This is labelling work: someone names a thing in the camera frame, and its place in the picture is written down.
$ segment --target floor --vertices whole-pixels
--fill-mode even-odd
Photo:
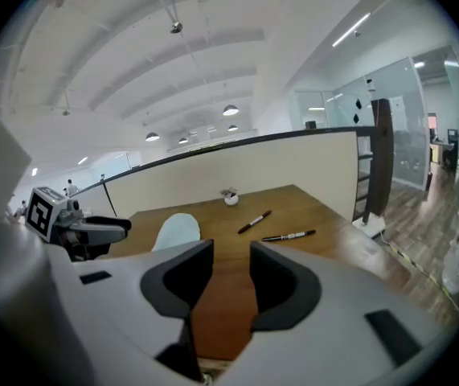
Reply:
[[[459,205],[453,191],[453,174],[436,163],[432,163],[431,170],[433,177],[428,192],[392,182],[384,213],[387,229],[383,238],[440,280],[449,241],[457,230]],[[366,182],[360,184],[358,195],[366,189]],[[411,277],[402,288],[402,293],[425,308],[442,326],[459,324],[459,314],[440,289],[395,254],[380,237],[376,241],[409,270]],[[199,365],[204,372],[216,378],[231,362],[199,359]]]

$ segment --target wooden table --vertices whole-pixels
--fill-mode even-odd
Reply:
[[[237,231],[267,210],[273,213],[239,235]],[[241,195],[234,207],[222,199],[140,211],[131,217],[127,239],[114,244],[111,257],[149,252],[163,222],[175,213],[189,213],[199,222],[201,239],[214,239],[213,276],[192,311],[197,353],[210,359],[235,359],[250,339],[257,315],[254,285],[249,276],[249,242],[262,237],[304,232],[312,236],[279,242],[356,265],[400,289],[409,272],[373,240],[340,215],[296,186]]]

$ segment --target black marker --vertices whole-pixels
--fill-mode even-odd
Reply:
[[[261,241],[297,239],[298,237],[313,235],[315,234],[315,232],[316,230],[308,230],[307,232],[290,233],[289,235],[283,235],[283,236],[264,237],[263,239],[261,239]]]
[[[260,217],[258,217],[257,219],[253,220],[251,223],[245,224],[245,226],[243,226],[243,227],[238,231],[238,234],[241,235],[243,232],[245,232],[247,229],[249,229],[249,228],[251,228],[252,226],[254,226],[256,223],[261,222],[261,221],[262,221],[265,217],[267,217],[270,213],[272,213],[272,210],[266,211],[266,212],[263,213]]]

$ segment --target cable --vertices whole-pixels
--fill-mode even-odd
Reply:
[[[450,300],[450,302],[453,304],[454,308],[456,309],[456,311],[458,312],[459,314],[459,306],[456,304],[456,302],[454,301],[454,299],[451,297],[451,294],[448,292],[448,290],[438,281],[438,279],[436,279],[436,277],[434,277],[431,273],[428,273],[425,271],[425,269],[419,265],[418,263],[416,263],[415,261],[413,261],[412,259],[409,258],[409,256],[403,252],[401,252],[399,249],[397,248],[394,248],[390,243],[388,243],[387,241],[385,241],[384,237],[383,237],[383,232],[379,232],[379,234],[381,235],[381,240],[383,241],[384,244],[386,244],[391,250],[393,250],[394,253],[398,254],[399,256],[401,256],[403,259],[405,259],[410,265],[414,266],[419,272],[421,272],[424,276],[426,276],[430,281],[432,281],[436,287],[438,287],[438,289],[441,290],[441,292],[447,297],[448,300]]]

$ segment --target marker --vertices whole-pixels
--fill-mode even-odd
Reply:
[[[238,234],[241,235],[243,232],[245,232],[248,228],[251,228],[252,226],[254,226],[256,223],[258,222],[261,222],[265,217],[267,217],[270,213],[272,213],[272,210],[268,210],[266,211],[265,213],[263,213],[260,217],[258,217],[257,219],[253,220],[251,223],[249,224],[245,224],[245,226],[243,226],[239,231],[238,231]]]
[[[314,235],[315,232],[316,230],[308,230],[307,232],[290,233],[289,235],[283,235],[283,236],[270,236],[270,237],[264,237],[263,239],[261,239],[261,241],[297,239],[298,237]]]

